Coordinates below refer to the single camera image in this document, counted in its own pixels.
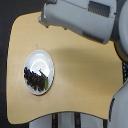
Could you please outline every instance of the wooden board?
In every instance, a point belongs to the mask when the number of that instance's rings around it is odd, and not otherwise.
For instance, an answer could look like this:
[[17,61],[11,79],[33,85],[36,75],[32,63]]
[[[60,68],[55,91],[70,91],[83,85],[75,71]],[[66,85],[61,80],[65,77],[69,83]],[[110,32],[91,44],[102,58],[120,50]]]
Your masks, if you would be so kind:
[[[92,42],[61,27],[38,23],[41,13],[19,17],[13,24],[7,64],[7,114],[19,124],[40,116],[77,111],[108,118],[112,96],[123,85],[122,63],[113,43]],[[55,67],[53,85],[42,96],[24,82],[24,64],[31,52],[45,50]]]

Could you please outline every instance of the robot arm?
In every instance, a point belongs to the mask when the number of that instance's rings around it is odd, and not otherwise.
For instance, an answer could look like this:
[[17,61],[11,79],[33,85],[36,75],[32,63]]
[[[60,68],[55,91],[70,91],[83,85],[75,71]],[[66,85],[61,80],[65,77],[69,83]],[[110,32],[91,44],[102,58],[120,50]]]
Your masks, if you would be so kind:
[[112,40],[119,57],[128,63],[128,2],[120,1],[47,0],[39,22],[46,27],[62,26],[101,44]]

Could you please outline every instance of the light wood surface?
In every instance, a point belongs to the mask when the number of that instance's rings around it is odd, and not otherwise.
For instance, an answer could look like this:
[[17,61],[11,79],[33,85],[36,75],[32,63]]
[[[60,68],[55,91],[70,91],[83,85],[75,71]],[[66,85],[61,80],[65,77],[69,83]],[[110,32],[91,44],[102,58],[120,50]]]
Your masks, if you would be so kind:
[[[122,63],[113,43],[101,45],[61,27],[46,29],[41,13],[19,17],[13,24],[7,64],[7,114],[12,124],[40,116],[78,111],[108,118],[112,96],[123,85]],[[53,85],[42,96],[24,82],[24,64],[34,50],[45,50],[55,67]]]

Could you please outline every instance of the gray metal part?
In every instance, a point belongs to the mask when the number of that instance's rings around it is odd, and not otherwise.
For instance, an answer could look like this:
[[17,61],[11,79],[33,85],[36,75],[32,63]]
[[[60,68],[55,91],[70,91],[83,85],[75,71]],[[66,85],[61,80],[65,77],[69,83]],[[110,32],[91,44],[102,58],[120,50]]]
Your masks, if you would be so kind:
[[85,7],[80,5],[80,2],[83,4],[84,0],[79,1],[79,4],[78,2],[75,3],[75,1],[76,0],[74,0],[73,4],[65,2],[64,0],[58,0],[55,5],[45,4],[39,21],[45,26],[62,26],[81,36],[83,36],[83,32],[85,32],[103,39],[103,44],[108,43],[115,19],[115,0],[111,0],[111,4],[108,5],[111,7],[109,18],[89,12],[88,8],[86,9],[89,1],[85,2]]
[[58,113],[58,128],[75,128],[74,113]]
[[29,128],[52,128],[52,115],[40,117],[30,122]]
[[115,101],[108,128],[128,128],[128,80],[113,98]]
[[119,34],[123,51],[128,56],[128,0],[125,2],[120,14]]
[[103,128],[103,119],[81,114],[81,128]]

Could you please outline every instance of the black background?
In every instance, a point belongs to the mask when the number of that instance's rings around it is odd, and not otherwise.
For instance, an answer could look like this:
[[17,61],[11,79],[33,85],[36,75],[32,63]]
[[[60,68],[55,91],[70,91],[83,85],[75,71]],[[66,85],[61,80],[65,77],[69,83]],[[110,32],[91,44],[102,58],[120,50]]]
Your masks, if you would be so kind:
[[13,22],[21,15],[42,10],[46,0],[0,0],[0,128],[28,128],[11,125],[7,119],[6,69],[8,45]]

